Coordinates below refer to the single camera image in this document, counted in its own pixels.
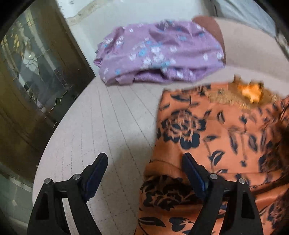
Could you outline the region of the orange black floral garment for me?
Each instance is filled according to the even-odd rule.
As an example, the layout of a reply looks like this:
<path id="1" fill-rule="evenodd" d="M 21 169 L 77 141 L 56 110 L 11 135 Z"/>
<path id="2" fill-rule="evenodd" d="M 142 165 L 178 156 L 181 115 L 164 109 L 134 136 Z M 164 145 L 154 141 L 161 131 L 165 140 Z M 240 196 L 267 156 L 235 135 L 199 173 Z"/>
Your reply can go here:
<path id="1" fill-rule="evenodd" d="M 288 98 L 250 83 L 259 90 L 251 103 L 246 87 L 234 80 L 163 92 L 135 234 L 189 233 L 202 202 L 182 169 L 185 153 L 225 180 L 245 179 L 264 234 L 288 234 Z"/>

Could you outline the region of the beige quilted mattress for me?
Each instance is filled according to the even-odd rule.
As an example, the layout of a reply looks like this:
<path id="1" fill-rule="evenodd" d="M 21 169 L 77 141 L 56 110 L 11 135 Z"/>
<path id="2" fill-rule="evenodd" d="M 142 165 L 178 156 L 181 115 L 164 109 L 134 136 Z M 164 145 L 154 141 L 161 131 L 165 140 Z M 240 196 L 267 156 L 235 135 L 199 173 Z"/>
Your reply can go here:
<path id="1" fill-rule="evenodd" d="M 77 98 L 58 125 L 40 160 L 33 185 L 37 197 L 44 179 L 69 179 L 90 165 L 101 152 L 108 168 L 88 207 L 102 234 L 135 234 L 138 224 L 140 188 L 157 138 L 157 114 L 165 90 L 187 90 L 212 83 L 240 80 L 251 103 L 259 100 L 262 84 L 271 93 L 288 98 L 284 80 L 251 69 L 227 66 L 196 84 L 169 85 L 135 83 L 106 86 L 95 78 Z"/>

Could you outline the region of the dark wooden glass cabinet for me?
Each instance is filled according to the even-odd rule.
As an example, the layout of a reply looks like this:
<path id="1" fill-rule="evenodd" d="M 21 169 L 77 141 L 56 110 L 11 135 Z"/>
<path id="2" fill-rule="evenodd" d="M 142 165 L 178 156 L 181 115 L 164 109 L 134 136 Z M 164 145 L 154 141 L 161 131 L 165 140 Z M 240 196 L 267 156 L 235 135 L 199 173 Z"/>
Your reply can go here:
<path id="1" fill-rule="evenodd" d="M 1 173 L 31 184 L 45 147 L 94 78 L 56 1 L 1 1 Z"/>

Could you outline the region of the beige bolster pillow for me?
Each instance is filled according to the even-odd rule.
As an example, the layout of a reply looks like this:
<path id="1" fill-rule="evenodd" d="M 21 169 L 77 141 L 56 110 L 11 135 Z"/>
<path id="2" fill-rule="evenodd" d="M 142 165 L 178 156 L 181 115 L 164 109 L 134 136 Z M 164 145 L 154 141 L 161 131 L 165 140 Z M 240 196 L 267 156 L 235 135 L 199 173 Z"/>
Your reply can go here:
<path id="1" fill-rule="evenodd" d="M 288 79 L 288 58 L 273 37 L 233 20 L 197 16 L 192 21 L 220 42 L 225 64 Z"/>

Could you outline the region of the purple floral garment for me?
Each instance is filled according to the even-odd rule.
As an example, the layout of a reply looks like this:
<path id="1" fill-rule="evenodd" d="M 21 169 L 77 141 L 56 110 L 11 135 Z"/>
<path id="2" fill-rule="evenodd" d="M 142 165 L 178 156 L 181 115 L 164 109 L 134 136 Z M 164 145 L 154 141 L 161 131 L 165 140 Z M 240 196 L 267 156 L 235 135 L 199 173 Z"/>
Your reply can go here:
<path id="1" fill-rule="evenodd" d="M 212 17 L 117 27 L 98 45 L 94 64 L 106 85 L 196 82 L 223 68 L 225 47 Z"/>

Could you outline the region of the grey pillow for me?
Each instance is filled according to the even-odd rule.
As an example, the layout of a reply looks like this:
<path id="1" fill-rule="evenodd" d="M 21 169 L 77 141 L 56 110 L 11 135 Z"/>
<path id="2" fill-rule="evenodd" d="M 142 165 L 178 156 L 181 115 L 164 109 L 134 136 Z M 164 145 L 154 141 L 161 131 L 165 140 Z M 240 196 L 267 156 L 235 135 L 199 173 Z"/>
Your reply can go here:
<path id="1" fill-rule="evenodd" d="M 256 2 L 252 0 L 212 0 L 211 3 L 214 5 L 216 16 L 238 21 L 262 30 L 273 38 L 276 37 L 277 28 L 274 20 Z"/>

